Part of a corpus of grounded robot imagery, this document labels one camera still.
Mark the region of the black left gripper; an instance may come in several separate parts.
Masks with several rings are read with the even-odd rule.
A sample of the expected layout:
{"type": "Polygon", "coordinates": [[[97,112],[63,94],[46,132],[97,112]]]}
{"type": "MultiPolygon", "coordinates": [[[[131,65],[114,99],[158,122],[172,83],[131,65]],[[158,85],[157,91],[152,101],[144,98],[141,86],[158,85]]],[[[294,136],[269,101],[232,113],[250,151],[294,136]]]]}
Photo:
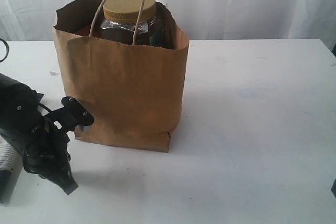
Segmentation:
{"type": "Polygon", "coordinates": [[[66,195],[70,195],[78,184],[71,174],[68,135],[48,120],[42,120],[31,133],[34,139],[22,152],[25,171],[55,182],[66,195]]]}

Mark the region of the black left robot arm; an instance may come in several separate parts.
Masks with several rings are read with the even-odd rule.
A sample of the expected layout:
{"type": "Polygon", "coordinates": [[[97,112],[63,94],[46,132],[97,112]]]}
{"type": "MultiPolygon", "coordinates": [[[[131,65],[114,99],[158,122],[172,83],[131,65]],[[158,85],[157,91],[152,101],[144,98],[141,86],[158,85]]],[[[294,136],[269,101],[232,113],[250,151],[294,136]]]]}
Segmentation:
{"type": "Polygon", "coordinates": [[[42,115],[40,97],[29,86],[1,75],[1,137],[22,157],[26,172],[70,195],[78,184],[70,168],[67,133],[78,122],[65,107],[42,115]]]}

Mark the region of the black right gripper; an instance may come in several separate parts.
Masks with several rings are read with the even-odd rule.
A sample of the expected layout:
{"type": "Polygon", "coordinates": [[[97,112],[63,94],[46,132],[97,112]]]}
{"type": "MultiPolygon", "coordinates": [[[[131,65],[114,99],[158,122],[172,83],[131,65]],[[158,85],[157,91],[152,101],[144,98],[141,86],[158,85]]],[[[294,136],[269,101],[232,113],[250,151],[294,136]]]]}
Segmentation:
{"type": "Polygon", "coordinates": [[[334,197],[336,197],[336,179],[333,182],[333,185],[331,187],[331,191],[332,191],[334,197]]]}

